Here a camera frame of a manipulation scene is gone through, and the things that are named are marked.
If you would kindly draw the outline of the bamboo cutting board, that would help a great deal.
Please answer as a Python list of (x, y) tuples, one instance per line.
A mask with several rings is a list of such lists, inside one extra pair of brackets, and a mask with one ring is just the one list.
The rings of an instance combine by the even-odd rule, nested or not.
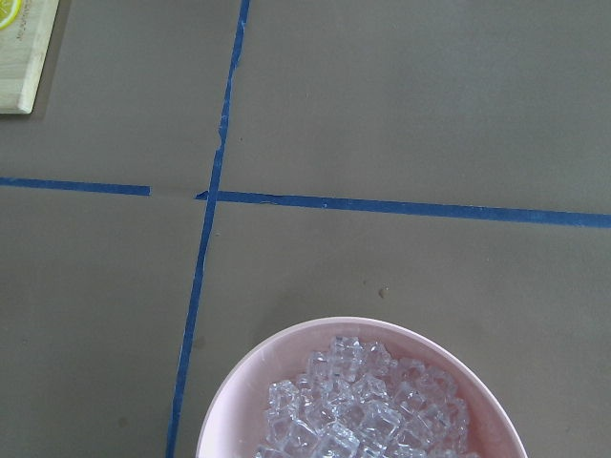
[(59, 1), (22, 1), (1, 30), (1, 114), (29, 115), (36, 98)]

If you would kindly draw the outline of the pile of clear ice cubes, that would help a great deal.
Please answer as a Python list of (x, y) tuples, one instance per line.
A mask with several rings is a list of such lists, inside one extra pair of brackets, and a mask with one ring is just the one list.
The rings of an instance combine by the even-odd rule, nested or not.
[(268, 388), (257, 457), (475, 457), (453, 376), (383, 343), (335, 337)]

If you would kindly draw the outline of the pink bowl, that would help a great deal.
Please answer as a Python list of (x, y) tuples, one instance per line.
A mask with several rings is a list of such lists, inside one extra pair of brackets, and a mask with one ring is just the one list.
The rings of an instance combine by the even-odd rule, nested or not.
[(483, 457), (524, 457), (510, 418), (490, 389), (459, 359), (433, 341), (394, 323), (329, 317), (292, 325), (264, 340), (231, 370), (213, 398), (200, 430), (199, 457), (249, 457), (263, 438), (268, 386), (295, 375), (309, 354), (336, 335), (383, 343), (394, 357), (438, 366), (456, 380), (471, 415), (469, 444)]

